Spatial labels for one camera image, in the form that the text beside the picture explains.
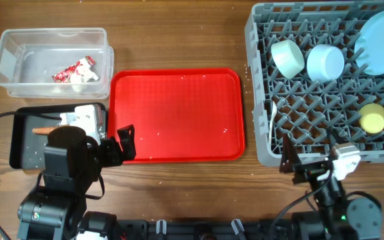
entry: light blue plate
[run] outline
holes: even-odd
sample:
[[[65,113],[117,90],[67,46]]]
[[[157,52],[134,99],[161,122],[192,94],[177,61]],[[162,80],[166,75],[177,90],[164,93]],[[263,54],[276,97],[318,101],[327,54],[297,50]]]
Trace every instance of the light blue plate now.
[[[374,15],[360,31],[354,51],[364,48],[357,58],[358,67],[368,64],[364,73],[369,75],[384,74],[384,11]]]

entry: white bowl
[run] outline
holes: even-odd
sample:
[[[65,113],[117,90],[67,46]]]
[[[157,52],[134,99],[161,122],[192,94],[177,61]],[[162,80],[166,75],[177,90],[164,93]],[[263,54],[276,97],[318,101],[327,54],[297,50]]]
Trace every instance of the white bowl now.
[[[305,60],[300,48],[292,40],[272,44],[272,58],[279,72],[291,79],[305,68]]]
[[[325,83],[341,76],[345,58],[340,49],[330,45],[315,46],[306,63],[306,70],[312,81]]]

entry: wooden tabletop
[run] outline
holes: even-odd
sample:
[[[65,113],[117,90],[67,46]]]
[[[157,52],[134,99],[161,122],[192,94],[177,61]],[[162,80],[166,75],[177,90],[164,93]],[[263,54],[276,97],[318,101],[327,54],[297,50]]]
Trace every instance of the wooden tabletop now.
[[[115,50],[115,71],[229,67],[242,80],[247,148],[225,163],[124,165],[103,170],[106,194],[87,201],[89,211],[118,219],[186,218],[257,220],[274,217],[302,196],[291,175],[263,167],[253,131],[253,87],[247,81],[244,26],[254,1],[0,1],[0,37],[6,29],[103,27]],[[0,87],[0,112],[20,107],[76,103],[22,99]],[[108,106],[108,100],[102,101]],[[0,224],[15,238],[17,208],[35,183],[36,171],[10,168],[13,117],[0,119]],[[367,191],[384,208],[384,164],[361,163],[344,181],[347,191]],[[98,195],[98,184],[89,193]],[[302,203],[292,211],[308,211]]]

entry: gray plastic crate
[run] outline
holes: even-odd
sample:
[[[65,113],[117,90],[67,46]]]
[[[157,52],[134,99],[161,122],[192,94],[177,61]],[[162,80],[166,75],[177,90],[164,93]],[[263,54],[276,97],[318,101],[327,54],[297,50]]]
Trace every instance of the gray plastic crate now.
[[[358,110],[368,103],[384,106],[384,75],[370,76],[358,68],[354,44],[359,30],[384,1],[258,3],[245,26],[247,60],[254,90],[254,128],[257,157],[262,165],[279,166],[282,135],[289,134],[302,161],[316,161],[329,152],[325,128],[332,126],[362,150],[364,161],[384,162],[384,131],[368,135],[359,125]],[[270,54],[272,44],[295,41],[307,58],[318,44],[342,50],[345,70],[330,83],[312,82],[306,68],[284,78]],[[272,104],[277,104],[271,145],[268,144]]]

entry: red surface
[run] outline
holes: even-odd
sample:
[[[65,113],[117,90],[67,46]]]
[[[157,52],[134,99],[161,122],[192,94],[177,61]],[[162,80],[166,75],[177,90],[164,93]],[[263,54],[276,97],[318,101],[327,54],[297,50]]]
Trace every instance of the red surface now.
[[[235,160],[245,149],[241,83],[230,69],[122,71],[111,82],[108,135],[134,124],[124,163]]]

